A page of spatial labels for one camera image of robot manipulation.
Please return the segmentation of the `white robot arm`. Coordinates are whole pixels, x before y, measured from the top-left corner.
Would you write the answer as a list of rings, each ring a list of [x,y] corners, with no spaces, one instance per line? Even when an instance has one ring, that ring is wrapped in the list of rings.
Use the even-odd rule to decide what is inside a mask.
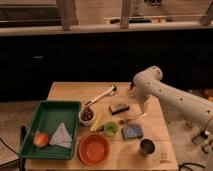
[[[213,136],[213,102],[182,91],[161,82],[162,70],[151,66],[137,73],[132,80],[133,92],[137,98],[153,95],[161,101],[185,113],[204,131]]]

